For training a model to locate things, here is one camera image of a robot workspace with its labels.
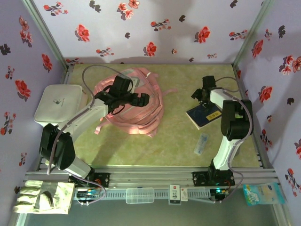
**snack bag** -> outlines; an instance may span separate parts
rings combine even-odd
[[[248,206],[257,204],[284,204],[285,200],[276,182],[262,185],[244,185]]]

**book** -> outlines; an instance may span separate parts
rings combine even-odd
[[[209,109],[199,105],[187,111],[186,114],[197,129],[201,129],[222,116],[222,112],[216,105]]]

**plastic packaging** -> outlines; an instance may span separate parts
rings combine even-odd
[[[285,200],[276,182],[262,185],[244,185],[248,206],[257,204],[284,204]]]

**clear plastic box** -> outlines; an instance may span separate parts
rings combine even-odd
[[[153,203],[155,192],[152,187],[128,188],[126,191],[127,204]]]

